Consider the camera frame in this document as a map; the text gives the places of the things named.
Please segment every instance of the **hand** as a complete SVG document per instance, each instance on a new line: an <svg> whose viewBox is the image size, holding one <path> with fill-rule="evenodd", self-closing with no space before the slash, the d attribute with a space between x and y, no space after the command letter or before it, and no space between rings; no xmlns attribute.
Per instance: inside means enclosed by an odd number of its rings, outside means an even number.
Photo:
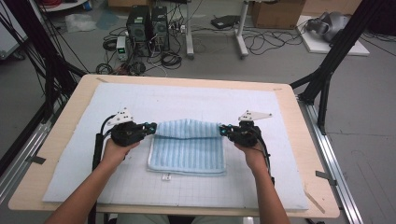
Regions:
<svg viewBox="0 0 396 224"><path fill-rule="evenodd" d="M234 145L245 153L247 166L253 173L266 170L267 166L262 154L262 146L259 143L257 143L254 147L243 147L237 143Z"/></svg>
<svg viewBox="0 0 396 224"><path fill-rule="evenodd" d="M122 163L125 156L128 155L129 151L132 148L139 146L139 144L140 142L137 142L127 147L120 147L114 143L113 139L107 139L105 153L100 164L105 164L109 168L115 170L117 166Z"/></svg>

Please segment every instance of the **gray floor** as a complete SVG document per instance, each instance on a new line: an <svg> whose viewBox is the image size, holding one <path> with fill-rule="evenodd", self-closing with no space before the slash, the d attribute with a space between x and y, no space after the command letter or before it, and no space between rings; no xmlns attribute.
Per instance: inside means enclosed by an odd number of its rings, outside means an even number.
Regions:
<svg viewBox="0 0 396 224"><path fill-rule="evenodd" d="M54 15L86 13L80 8ZM102 8L88 12L95 21L104 16ZM209 27L210 16L194 20ZM90 71L103 62L103 37L123 26L115 21L108 29L64 34L72 49ZM396 54L396 43L371 39L381 48ZM305 46L285 46L261 56L250 54L239 59L239 51L230 34L205 32L195 36L195 59L181 51L182 66L177 70L152 69L146 76L183 77L252 82L291 83L315 71L325 55L308 53ZM330 90L326 130L346 182L361 212L364 223L393 223L396 219L396 104L395 56L364 40L369 57L347 56L336 70ZM71 56L68 61L79 66ZM0 156L3 156L18 134L44 102L43 93L28 60L8 59L0 64ZM7 208L9 196L0 205L1 223L42 223L48 213L16 212ZM326 223L346 223L343 216L325 219ZM305 223L293 218L292 223Z"/></svg>

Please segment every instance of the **computer tower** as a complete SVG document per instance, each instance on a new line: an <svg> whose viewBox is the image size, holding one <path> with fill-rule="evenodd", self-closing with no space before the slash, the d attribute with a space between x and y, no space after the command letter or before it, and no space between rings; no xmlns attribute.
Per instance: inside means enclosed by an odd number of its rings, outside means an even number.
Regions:
<svg viewBox="0 0 396 224"><path fill-rule="evenodd" d="M149 7L132 6L126 28L131 40L132 51L138 50L138 56L149 56L149 41L153 37Z"/></svg>
<svg viewBox="0 0 396 224"><path fill-rule="evenodd" d="M169 31L166 7L155 7L151 10L151 22L153 36L155 36L155 48L163 51L169 50Z"/></svg>

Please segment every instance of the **towel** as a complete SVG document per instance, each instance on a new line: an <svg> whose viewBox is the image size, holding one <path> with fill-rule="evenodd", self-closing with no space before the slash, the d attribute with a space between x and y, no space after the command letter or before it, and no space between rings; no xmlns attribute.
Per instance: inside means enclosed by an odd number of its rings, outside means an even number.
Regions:
<svg viewBox="0 0 396 224"><path fill-rule="evenodd" d="M180 119L159 123L148 169L182 175L225 175L219 123Z"/></svg>

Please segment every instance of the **white bracket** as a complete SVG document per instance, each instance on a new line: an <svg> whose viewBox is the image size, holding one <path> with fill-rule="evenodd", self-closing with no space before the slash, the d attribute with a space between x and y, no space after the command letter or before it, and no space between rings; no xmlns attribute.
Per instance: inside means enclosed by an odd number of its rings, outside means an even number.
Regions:
<svg viewBox="0 0 396 224"><path fill-rule="evenodd" d="M256 119L268 119L271 118L272 114L266 114L266 113L260 113L260 112L253 112L253 111L248 111L245 112L241 117L239 117L239 120L242 121L253 121Z"/></svg>
<svg viewBox="0 0 396 224"><path fill-rule="evenodd" d="M117 113L114 118L110 119L107 122L107 125L116 125L121 123L126 123L129 121L133 121L134 118L132 117L131 113L129 112L128 108L124 107L121 111Z"/></svg>

